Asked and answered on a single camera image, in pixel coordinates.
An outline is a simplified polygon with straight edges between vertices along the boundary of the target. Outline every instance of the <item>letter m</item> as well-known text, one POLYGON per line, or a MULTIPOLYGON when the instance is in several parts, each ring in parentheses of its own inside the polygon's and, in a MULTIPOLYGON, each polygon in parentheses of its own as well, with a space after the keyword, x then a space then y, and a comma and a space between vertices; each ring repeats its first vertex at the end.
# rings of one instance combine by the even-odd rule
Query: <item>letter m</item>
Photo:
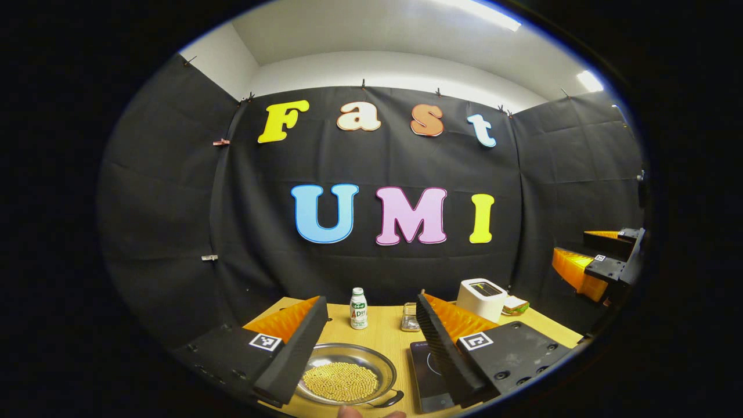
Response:
POLYGON ((395 225, 400 227, 407 242, 412 242, 423 226, 418 241, 423 244, 438 244, 447 240, 444 233, 444 198, 447 191, 430 187, 423 191, 413 209, 399 187, 382 187, 377 190, 382 199, 382 233, 377 237, 379 245, 395 245, 400 237, 395 225))

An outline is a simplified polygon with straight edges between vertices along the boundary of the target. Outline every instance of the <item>white toaster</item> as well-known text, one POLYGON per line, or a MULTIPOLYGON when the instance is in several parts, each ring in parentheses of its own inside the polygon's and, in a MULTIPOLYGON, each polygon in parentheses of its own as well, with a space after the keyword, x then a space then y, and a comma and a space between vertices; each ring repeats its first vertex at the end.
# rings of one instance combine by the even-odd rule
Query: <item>white toaster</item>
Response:
POLYGON ((485 279, 462 280, 457 306, 489 321, 498 322, 508 293, 485 279))

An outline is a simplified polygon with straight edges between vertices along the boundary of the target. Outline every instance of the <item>orange soft padding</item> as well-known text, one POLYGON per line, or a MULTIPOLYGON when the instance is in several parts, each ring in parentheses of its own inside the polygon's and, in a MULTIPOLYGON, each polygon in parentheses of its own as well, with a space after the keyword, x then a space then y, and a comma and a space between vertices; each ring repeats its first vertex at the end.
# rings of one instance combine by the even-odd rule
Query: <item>orange soft padding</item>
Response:
POLYGON ((294 331, 299 328, 302 320, 307 316, 307 312, 310 312, 312 306, 317 302, 317 299, 319 299, 319 296, 303 300, 278 312, 274 312, 266 318, 245 325, 243 328, 273 337, 280 337, 284 341, 284 344, 286 344, 294 334, 294 331))
POLYGON ((599 237, 619 239, 619 231, 586 231, 585 233, 591 234, 591 235, 598 235, 599 237))
POLYGON ((570 283, 578 295, 585 295, 598 302, 609 284, 584 273, 585 267, 591 264, 591 261, 592 257, 562 248, 555 248, 552 254, 552 267, 557 274, 570 283))
POLYGON ((445 300, 434 298, 426 293, 424 293, 424 296, 431 304, 433 312, 436 312, 438 319, 441 320, 444 329, 449 333, 449 337, 454 344, 457 344, 460 337, 466 337, 498 326, 495 322, 488 321, 445 300))

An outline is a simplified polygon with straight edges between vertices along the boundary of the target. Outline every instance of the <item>orange letter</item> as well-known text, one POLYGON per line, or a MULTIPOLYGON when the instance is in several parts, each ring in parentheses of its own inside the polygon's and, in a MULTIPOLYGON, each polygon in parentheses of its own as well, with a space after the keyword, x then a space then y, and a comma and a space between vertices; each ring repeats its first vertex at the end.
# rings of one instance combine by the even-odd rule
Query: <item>orange letter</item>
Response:
POLYGON ((439 136, 444 131, 444 124, 439 120, 444 113, 438 106, 419 104, 413 108, 413 120, 410 129, 417 135, 439 136))
POLYGON ((340 111, 343 115, 338 117, 337 124, 344 131, 355 131, 356 129, 374 131, 382 126, 382 123, 377 120, 377 107, 371 103, 346 103, 341 106, 340 111), (354 109, 358 109, 358 112, 351 112, 354 109))

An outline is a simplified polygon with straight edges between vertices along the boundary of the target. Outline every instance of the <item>black backdrop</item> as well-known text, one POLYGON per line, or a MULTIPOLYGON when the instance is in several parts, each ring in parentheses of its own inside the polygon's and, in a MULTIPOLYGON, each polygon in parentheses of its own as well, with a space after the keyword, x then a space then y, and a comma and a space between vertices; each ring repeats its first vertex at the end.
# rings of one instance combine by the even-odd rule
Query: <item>black backdrop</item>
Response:
POLYGON ((168 347, 224 321, 243 324, 282 295, 345 303, 362 286, 373 304, 399 305, 420 289, 456 299, 460 281, 484 277, 535 309, 585 332, 602 306, 576 296, 551 268, 554 246, 585 230, 639 227, 634 176, 640 151, 604 93, 545 103, 509 118, 453 97, 404 89, 330 87, 257 97, 238 106, 181 57, 133 99, 103 160, 99 220, 117 288, 168 347), (283 141, 259 144, 266 108, 308 100, 283 141), (345 103, 377 107, 382 126, 343 131, 345 103), (419 103, 444 113, 444 133, 409 127, 419 103), (492 124, 482 146, 467 116, 492 124), (228 147, 213 141, 226 138, 228 147), (319 223, 335 225, 334 184, 352 183, 354 229, 316 244, 295 226, 291 188, 318 184, 319 223), (447 190, 447 240, 378 245, 379 187, 401 187, 415 205, 427 187, 447 190), (488 243, 472 244, 471 196, 487 193, 488 243), (217 254, 216 262, 202 255, 217 254))
POLYGON ((219 268, 259 288, 273 287, 295 298, 318 292, 329 303, 347 303, 351 288, 365 289, 369 303, 401 305, 420 289, 456 299, 460 281, 486 277, 506 287, 516 259, 521 219, 521 193, 513 131, 507 116, 495 109, 433 93, 403 89, 330 87, 257 97, 243 104, 224 169, 221 211, 214 213, 219 268), (283 141, 259 144, 266 107, 308 100, 283 141), (345 103, 366 101, 377 107, 382 126, 371 132, 343 131, 336 126, 345 103), (412 108, 439 106, 444 133, 416 135, 410 129, 412 108), (492 124, 498 143, 482 146, 467 116, 479 113, 492 124), (316 244, 303 239, 295 226, 291 188, 318 184, 318 220, 336 225, 334 184, 352 183, 354 227, 343 241, 316 244), (382 204, 375 193, 400 187, 415 206, 427 187, 442 187, 445 242, 433 245, 403 239, 397 245, 375 242, 382 228, 382 204), (471 244, 476 193, 494 196, 488 243, 471 244))
POLYGON ((587 332, 606 308, 562 280, 552 249, 583 248, 583 231, 639 228, 640 144, 603 92, 563 98, 513 115, 524 218, 512 291, 548 317, 587 332))

